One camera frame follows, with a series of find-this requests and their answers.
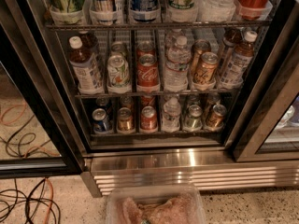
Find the water bottle top shelf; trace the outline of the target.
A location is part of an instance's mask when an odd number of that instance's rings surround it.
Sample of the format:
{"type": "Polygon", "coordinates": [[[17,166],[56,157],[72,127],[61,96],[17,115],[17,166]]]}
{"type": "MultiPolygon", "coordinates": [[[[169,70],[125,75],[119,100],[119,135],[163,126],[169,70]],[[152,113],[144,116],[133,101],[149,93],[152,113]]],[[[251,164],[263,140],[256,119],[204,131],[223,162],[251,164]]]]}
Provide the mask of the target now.
{"type": "Polygon", "coordinates": [[[200,0],[200,20],[229,21],[235,12],[235,0],[200,0]]]}

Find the tea bottle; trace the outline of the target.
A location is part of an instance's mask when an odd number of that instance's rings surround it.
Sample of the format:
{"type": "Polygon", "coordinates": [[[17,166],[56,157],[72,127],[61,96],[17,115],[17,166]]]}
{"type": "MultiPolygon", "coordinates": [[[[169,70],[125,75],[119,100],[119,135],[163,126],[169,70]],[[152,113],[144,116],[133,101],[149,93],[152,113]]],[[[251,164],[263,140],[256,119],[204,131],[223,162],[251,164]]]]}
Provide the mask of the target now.
{"type": "Polygon", "coordinates": [[[244,39],[235,46],[228,63],[222,68],[220,74],[220,83],[225,85],[236,85],[249,66],[254,56],[254,42],[257,33],[246,31],[244,39]]]}
{"type": "Polygon", "coordinates": [[[84,91],[102,88],[102,76],[95,54],[86,48],[79,36],[69,38],[71,50],[69,62],[78,79],[79,87],[84,91]]]}

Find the green can bottom shelf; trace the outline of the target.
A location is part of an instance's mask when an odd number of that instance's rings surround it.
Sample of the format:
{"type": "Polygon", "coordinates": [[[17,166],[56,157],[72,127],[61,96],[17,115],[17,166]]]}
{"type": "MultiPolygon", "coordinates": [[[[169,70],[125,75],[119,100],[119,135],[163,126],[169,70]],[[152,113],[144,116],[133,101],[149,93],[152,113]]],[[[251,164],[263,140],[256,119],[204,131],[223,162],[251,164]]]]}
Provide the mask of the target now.
{"type": "Polygon", "coordinates": [[[202,108],[199,105],[190,105],[187,109],[183,126],[187,130],[195,131],[202,127],[202,108]]]}

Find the fridge glass door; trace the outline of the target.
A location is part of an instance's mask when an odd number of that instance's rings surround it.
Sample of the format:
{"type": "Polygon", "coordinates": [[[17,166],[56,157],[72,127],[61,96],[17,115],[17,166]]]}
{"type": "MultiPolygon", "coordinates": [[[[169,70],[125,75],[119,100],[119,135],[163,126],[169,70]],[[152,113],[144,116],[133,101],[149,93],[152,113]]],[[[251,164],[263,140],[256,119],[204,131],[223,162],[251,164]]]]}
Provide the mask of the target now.
{"type": "Polygon", "coordinates": [[[2,178],[78,175],[74,85],[43,0],[1,0],[2,178]]]}
{"type": "Polygon", "coordinates": [[[296,160],[298,126],[280,128],[292,114],[298,117],[299,3],[281,0],[235,101],[226,138],[237,162],[296,160]]]}

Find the blue can bottom shelf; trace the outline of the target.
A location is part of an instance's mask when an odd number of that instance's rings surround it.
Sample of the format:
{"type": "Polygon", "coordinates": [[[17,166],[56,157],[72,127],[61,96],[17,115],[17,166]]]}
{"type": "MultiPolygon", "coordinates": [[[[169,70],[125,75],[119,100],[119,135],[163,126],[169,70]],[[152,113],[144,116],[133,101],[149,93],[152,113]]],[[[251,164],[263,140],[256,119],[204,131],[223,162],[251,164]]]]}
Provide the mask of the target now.
{"type": "Polygon", "coordinates": [[[93,131],[95,133],[109,132],[112,129],[111,122],[107,112],[103,108],[97,108],[93,111],[93,131]]]}

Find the water bottle shelf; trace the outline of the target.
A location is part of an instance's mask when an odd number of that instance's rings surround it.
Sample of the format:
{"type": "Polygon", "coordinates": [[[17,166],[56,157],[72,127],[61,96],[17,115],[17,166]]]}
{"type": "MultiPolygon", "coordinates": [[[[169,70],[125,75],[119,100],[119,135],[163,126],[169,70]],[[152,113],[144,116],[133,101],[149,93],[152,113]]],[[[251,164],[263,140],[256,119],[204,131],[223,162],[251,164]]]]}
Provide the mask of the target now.
{"type": "Polygon", "coordinates": [[[200,0],[200,20],[229,21],[235,12],[235,0],[200,0]]]}
{"type": "Polygon", "coordinates": [[[163,106],[162,130],[165,132],[175,132],[179,130],[181,105],[176,97],[170,98],[163,106]]]}
{"type": "Polygon", "coordinates": [[[187,81],[187,73],[191,61],[191,49],[188,47],[185,35],[177,37],[176,41],[166,53],[164,82],[181,91],[187,81]]]}

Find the orange LaCroix can middle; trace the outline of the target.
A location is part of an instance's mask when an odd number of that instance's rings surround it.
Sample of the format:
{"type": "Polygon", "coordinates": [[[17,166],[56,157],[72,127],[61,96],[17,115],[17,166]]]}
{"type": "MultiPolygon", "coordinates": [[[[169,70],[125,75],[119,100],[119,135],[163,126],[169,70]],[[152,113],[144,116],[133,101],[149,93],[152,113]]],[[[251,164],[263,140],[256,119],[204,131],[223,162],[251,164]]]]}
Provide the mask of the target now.
{"type": "Polygon", "coordinates": [[[199,63],[193,75],[196,84],[209,83],[219,64],[219,58],[214,52],[205,52],[201,55],[199,63]]]}

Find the fridge right glass door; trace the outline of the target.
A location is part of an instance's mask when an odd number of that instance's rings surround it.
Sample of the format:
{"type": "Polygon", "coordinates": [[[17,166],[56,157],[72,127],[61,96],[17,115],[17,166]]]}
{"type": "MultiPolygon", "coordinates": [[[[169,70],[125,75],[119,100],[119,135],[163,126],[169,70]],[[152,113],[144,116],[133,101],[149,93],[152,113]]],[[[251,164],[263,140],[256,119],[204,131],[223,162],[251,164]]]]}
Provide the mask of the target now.
{"type": "Polygon", "coordinates": [[[226,138],[237,162],[296,160],[298,126],[280,128],[292,114],[298,117],[299,3],[281,0],[235,101],[226,138]]]}

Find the tea bottle middle left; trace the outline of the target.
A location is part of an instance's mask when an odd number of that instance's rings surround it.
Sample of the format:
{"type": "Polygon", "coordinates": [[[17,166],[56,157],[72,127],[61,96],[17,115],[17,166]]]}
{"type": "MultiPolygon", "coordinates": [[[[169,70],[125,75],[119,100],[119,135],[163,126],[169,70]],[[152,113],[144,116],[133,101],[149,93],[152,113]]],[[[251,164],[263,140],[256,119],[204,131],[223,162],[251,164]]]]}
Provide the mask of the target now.
{"type": "Polygon", "coordinates": [[[102,88],[102,76],[95,54],[86,48],[79,36],[69,38],[71,50],[69,62],[78,79],[79,87],[84,91],[102,88]]]}

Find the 7up can middle shelf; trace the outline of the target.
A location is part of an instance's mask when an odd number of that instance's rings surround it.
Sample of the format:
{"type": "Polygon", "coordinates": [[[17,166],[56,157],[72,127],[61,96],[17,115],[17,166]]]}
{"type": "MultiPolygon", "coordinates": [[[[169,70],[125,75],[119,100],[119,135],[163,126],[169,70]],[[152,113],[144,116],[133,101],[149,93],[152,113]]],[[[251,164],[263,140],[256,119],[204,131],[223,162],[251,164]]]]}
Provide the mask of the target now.
{"type": "Polygon", "coordinates": [[[107,71],[112,87],[125,87],[130,81],[129,65],[121,54],[111,55],[108,58],[107,71]]]}

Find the clear plastic food container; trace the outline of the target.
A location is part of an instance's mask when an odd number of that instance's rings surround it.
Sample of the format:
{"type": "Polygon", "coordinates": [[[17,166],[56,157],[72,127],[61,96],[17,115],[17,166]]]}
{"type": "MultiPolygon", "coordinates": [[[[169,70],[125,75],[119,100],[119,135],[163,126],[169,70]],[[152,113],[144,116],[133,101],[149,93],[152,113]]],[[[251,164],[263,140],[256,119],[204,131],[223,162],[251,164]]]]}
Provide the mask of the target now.
{"type": "Polygon", "coordinates": [[[107,201],[106,224],[207,224],[194,185],[114,189],[107,201]]]}

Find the water bottle middle shelf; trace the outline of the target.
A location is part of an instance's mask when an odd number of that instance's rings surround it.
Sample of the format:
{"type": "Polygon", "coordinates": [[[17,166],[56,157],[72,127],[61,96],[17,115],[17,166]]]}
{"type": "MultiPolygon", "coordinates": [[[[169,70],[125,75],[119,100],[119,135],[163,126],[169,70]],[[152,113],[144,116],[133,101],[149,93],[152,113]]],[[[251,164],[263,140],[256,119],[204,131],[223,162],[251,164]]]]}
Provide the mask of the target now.
{"type": "Polygon", "coordinates": [[[176,41],[166,53],[164,82],[181,91],[187,81],[187,73],[191,61],[191,49],[188,47],[185,35],[177,37],[176,41]]]}

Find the tea bottle middle right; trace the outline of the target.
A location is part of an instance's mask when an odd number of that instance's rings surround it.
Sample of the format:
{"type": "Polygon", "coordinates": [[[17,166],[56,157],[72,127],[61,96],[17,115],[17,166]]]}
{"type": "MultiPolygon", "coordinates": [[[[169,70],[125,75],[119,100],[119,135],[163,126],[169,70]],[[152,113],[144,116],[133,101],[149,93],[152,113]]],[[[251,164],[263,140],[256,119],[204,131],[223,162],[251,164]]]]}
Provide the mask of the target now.
{"type": "Polygon", "coordinates": [[[257,33],[246,31],[244,39],[235,46],[228,63],[222,68],[220,74],[220,83],[225,85],[236,85],[249,66],[254,56],[254,42],[257,33]]]}

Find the red can bottom shelf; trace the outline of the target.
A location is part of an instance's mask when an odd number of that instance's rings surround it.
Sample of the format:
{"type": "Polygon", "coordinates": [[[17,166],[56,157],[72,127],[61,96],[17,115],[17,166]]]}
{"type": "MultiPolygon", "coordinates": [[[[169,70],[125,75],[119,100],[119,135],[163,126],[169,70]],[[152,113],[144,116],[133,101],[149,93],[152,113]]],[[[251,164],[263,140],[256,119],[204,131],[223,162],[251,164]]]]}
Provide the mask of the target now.
{"type": "Polygon", "coordinates": [[[145,106],[141,111],[141,128],[143,130],[154,130],[157,128],[157,114],[152,106],[145,106]]]}

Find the water bottle bottom shelf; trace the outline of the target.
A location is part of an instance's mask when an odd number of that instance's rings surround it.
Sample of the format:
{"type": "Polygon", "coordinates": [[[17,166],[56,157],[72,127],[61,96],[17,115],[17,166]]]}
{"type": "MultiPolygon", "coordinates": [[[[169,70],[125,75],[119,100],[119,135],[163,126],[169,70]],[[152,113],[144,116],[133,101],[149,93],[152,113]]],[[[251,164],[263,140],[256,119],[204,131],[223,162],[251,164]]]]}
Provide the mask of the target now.
{"type": "Polygon", "coordinates": [[[163,106],[162,130],[165,132],[175,132],[179,130],[181,105],[176,97],[170,98],[163,106]]]}

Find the gold can bottom shelf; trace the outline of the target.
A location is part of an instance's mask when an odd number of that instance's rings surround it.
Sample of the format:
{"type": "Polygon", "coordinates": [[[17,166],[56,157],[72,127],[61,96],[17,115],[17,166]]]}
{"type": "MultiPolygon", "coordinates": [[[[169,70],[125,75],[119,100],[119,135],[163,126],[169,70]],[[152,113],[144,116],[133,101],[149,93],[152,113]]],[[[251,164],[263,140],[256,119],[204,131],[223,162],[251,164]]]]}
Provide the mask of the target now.
{"type": "Polygon", "coordinates": [[[127,107],[122,107],[118,111],[118,129],[120,131],[131,131],[134,128],[132,111],[127,107]]]}

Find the fridge left glass door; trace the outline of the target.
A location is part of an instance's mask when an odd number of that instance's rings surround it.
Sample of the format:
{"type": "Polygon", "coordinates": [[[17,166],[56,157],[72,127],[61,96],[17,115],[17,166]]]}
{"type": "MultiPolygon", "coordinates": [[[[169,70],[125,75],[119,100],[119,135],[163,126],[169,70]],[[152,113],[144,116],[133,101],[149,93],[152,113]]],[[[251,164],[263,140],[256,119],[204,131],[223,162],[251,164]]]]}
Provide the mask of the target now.
{"type": "Polygon", "coordinates": [[[43,0],[1,0],[2,178],[78,175],[74,85],[43,0]]]}

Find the Coca-Cola can middle shelf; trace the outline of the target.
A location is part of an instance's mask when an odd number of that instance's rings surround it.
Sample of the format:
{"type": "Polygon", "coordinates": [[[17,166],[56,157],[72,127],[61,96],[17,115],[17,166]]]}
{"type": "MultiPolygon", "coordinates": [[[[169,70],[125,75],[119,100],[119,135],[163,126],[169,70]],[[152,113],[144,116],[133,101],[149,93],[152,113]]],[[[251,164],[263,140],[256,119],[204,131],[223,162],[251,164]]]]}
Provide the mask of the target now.
{"type": "Polygon", "coordinates": [[[138,59],[137,84],[142,87],[153,87],[158,84],[158,64],[154,55],[145,54],[138,59]]]}

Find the orange can bottom shelf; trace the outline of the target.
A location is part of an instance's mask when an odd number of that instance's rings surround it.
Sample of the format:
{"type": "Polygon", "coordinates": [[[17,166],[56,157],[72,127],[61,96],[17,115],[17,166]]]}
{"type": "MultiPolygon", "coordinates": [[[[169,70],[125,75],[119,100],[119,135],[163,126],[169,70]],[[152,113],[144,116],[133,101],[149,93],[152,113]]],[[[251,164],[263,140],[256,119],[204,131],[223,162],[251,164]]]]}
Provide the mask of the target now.
{"type": "Polygon", "coordinates": [[[224,105],[213,105],[206,117],[206,127],[209,130],[217,130],[223,126],[227,109],[224,105]]]}

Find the stainless fridge bottom grille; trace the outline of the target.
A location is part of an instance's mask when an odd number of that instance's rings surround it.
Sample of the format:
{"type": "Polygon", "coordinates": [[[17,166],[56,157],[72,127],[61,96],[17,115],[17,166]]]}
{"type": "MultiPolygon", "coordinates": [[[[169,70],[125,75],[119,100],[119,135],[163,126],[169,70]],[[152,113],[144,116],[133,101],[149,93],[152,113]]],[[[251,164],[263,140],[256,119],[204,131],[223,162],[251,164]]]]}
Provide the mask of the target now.
{"type": "Polygon", "coordinates": [[[81,178],[93,197],[127,187],[193,184],[200,190],[286,187],[299,184],[299,163],[236,162],[223,150],[183,148],[95,154],[81,178]]]}

